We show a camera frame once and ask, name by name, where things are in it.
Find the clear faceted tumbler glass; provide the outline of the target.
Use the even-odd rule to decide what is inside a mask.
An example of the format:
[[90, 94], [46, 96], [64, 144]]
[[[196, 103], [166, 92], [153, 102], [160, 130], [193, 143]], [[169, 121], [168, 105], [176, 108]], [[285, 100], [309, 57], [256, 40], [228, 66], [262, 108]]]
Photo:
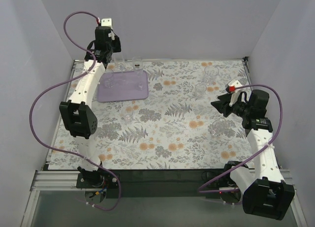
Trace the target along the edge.
[[101, 77], [101, 85], [105, 88], [111, 88], [114, 85], [114, 72], [107, 69]]

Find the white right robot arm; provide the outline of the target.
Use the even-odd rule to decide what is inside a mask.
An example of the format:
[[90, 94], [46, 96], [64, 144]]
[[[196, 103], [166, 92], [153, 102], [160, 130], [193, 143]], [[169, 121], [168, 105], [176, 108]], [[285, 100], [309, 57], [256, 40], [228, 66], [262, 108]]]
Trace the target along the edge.
[[253, 90], [249, 100], [246, 92], [221, 95], [212, 106], [224, 117], [235, 114], [242, 118], [242, 126], [251, 146], [255, 176], [246, 164], [228, 162], [226, 168], [234, 168], [228, 174], [241, 192], [245, 213], [265, 218], [282, 220], [295, 196], [294, 187], [287, 184], [282, 176], [272, 142], [273, 128], [265, 116], [269, 94]]

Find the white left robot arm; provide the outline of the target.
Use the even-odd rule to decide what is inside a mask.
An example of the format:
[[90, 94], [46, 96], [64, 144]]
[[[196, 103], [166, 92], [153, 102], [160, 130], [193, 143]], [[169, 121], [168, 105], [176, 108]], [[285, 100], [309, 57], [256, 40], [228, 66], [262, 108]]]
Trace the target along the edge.
[[96, 154], [97, 117], [92, 112], [92, 101], [98, 83], [111, 62], [112, 54], [121, 51], [119, 37], [111, 26], [98, 26], [95, 40], [88, 45], [83, 72], [74, 92], [66, 102], [61, 102], [59, 110], [64, 127], [73, 136], [78, 145], [78, 153], [84, 161], [78, 167], [84, 181], [93, 187], [100, 187], [104, 182], [100, 169], [101, 161]]

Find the clear plain drinking glass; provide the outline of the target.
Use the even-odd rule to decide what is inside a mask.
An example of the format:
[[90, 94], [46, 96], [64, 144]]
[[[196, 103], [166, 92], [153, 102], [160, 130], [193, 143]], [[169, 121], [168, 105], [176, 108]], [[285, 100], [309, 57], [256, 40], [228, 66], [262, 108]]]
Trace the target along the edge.
[[114, 54], [113, 54], [113, 60], [114, 60], [115, 67], [116, 67], [121, 73], [123, 73], [124, 70], [126, 69], [126, 63], [125, 63], [125, 59], [124, 59], [122, 53], [121, 53], [121, 52], [114, 53]]

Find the clear champagne flute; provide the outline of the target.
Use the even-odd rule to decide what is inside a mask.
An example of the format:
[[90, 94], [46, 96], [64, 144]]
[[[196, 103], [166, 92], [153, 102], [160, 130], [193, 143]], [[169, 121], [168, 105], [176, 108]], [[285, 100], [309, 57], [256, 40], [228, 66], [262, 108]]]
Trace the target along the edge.
[[143, 74], [143, 60], [141, 57], [133, 57], [132, 58], [132, 67], [133, 71], [138, 76], [138, 85], [137, 88], [139, 90], [143, 89], [143, 83], [142, 83], [142, 74]]

